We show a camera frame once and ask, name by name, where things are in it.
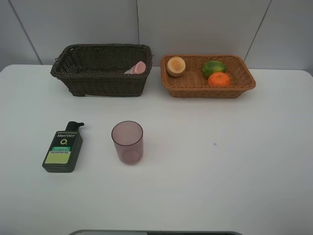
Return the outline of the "purple translucent plastic cup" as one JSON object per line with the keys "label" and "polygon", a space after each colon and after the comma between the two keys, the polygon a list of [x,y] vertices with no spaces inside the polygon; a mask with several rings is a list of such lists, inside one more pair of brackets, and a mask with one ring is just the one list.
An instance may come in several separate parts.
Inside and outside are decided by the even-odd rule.
{"label": "purple translucent plastic cup", "polygon": [[127,165],[138,163],[143,157],[143,128],[137,122],[123,121],[111,132],[111,137],[121,162]]}

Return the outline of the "pink lotion bottle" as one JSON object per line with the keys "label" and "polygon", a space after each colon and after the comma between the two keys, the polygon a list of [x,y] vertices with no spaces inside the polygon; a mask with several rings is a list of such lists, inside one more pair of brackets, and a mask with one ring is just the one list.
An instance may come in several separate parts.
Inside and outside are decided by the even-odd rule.
{"label": "pink lotion bottle", "polygon": [[146,64],[142,61],[136,63],[129,70],[125,71],[124,74],[142,74],[146,70]]}

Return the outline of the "round bread bun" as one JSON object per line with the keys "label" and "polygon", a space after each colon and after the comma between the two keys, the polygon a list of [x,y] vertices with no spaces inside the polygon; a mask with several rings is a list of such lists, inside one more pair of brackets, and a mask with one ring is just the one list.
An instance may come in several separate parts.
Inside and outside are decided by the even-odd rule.
{"label": "round bread bun", "polygon": [[185,61],[178,56],[171,57],[167,62],[166,69],[170,76],[179,77],[185,72]]}

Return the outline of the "orange mandarin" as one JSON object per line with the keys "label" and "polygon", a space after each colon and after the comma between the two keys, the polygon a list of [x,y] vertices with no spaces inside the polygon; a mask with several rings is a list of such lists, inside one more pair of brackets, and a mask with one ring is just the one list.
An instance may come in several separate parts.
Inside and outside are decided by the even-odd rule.
{"label": "orange mandarin", "polygon": [[224,72],[212,73],[208,78],[208,85],[210,86],[230,86],[231,80],[228,74]]}

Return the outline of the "green lime fruit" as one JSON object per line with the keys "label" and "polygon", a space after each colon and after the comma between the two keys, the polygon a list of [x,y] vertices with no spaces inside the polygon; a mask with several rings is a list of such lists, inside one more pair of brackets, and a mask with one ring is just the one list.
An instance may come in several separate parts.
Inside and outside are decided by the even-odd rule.
{"label": "green lime fruit", "polygon": [[226,72],[227,68],[224,63],[217,60],[210,60],[206,62],[202,67],[202,73],[205,78],[208,78],[215,72]]}

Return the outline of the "dark green pump bottle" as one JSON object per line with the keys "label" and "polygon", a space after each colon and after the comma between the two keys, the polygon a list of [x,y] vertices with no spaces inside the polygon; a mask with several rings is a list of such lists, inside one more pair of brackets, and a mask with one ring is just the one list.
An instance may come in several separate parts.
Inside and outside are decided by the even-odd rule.
{"label": "dark green pump bottle", "polygon": [[57,131],[42,163],[50,173],[71,173],[74,171],[83,143],[79,128],[82,122],[70,121],[64,131]]}

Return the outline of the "light brown wicker basket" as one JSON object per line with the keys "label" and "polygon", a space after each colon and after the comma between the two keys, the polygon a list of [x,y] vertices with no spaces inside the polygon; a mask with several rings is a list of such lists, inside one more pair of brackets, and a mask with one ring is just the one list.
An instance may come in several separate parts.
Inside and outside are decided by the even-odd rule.
{"label": "light brown wicker basket", "polygon": [[[161,81],[172,97],[178,98],[237,98],[252,90],[256,82],[244,61],[235,55],[181,54],[185,61],[185,71],[179,77],[173,77],[167,71],[167,63],[174,55],[164,55],[161,59]],[[216,87],[208,85],[208,77],[202,68],[208,61],[216,60],[226,65],[226,74],[230,77],[230,86]]]}

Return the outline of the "dark brown wicker basket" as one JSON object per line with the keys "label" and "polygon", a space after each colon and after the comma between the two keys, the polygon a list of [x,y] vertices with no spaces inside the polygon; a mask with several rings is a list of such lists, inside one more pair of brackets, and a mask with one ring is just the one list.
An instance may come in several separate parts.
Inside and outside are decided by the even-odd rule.
{"label": "dark brown wicker basket", "polygon": [[[152,68],[152,51],[138,44],[74,44],[56,59],[50,74],[73,96],[138,97]],[[142,61],[142,74],[124,74]]]}

